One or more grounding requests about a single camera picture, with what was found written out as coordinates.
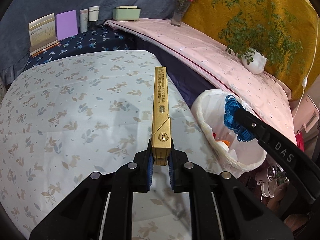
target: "glass vase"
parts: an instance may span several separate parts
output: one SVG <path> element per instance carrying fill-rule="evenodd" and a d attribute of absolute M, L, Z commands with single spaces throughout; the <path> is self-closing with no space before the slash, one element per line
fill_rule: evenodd
<path fill-rule="evenodd" d="M 181 26 L 181 20 L 189 8 L 190 1 L 183 0 L 178 2 L 176 8 L 174 9 L 173 18 L 171 19 L 171 24 L 174 26 Z"/>

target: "white trash bag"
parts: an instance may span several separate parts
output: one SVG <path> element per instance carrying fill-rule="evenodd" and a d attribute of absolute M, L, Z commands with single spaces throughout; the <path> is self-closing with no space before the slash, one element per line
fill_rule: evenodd
<path fill-rule="evenodd" d="M 239 142 L 237 135 L 224 125 L 224 106 L 228 95 L 233 95 L 244 109 L 256 116 L 245 101 L 221 89 L 204 91 L 194 101 L 191 112 L 216 153 L 222 169 L 238 178 L 242 173 L 258 168 L 264 162 L 267 152 L 258 145 L 256 139 Z M 217 142 L 222 140 L 230 143 L 229 151 L 225 144 Z"/>

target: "white duvet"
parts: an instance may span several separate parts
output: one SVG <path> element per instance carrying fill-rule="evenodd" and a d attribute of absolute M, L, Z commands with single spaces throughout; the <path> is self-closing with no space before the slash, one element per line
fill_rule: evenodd
<path fill-rule="evenodd" d="M 146 51 L 84 54 L 22 73 L 0 106 L 0 201 L 23 233 L 93 171 L 116 171 L 145 150 L 151 133 L 154 68 Z M 176 149 L 206 170 L 221 168 L 168 77 Z M 170 190 L 154 167 L 151 191 L 134 194 L 133 240 L 191 239 L 188 194 Z"/>

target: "red object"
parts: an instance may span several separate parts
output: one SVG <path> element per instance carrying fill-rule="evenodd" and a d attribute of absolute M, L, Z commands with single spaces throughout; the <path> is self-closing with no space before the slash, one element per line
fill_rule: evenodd
<path fill-rule="evenodd" d="M 296 140 L 297 140 L 297 146 L 300 148 L 300 150 L 304 152 L 304 143 L 303 143 L 303 137 L 301 132 L 299 132 L 296 135 Z"/>

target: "metal screw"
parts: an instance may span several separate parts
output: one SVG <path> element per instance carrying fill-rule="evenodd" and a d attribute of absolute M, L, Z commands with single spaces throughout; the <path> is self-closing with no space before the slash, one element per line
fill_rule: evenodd
<path fill-rule="evenodd" d="M 193 163 L 187 162 L 183 165 L 186 169 L 192 169 L 193 168 Z"/>
<path fill-rule="evenodd" d="M 231 178 L 231 173 L 230 173 L 230 172 L 227 172 L 227 171 L 224 171 L 223 173 L 221 173 L 221 176 L 222 176 L 224 179 L 230 179 L 230 178 Z"/>
<path fill-rule="evenodd" d="M 137 163 L 129 163 L 129 164 L 128 164 L 128 168 L 129 168 L 129 169 L 135 169 L 136 167 L 138 167 L 138 164 L 137 164 Z"/>
<path fill-rule="evenodd" d="M 98 179 L 99 177 L 100 177 L 100 173 L 98 173 L 98 172 L 93 172 L 90 175 L 91 179 Z"/>

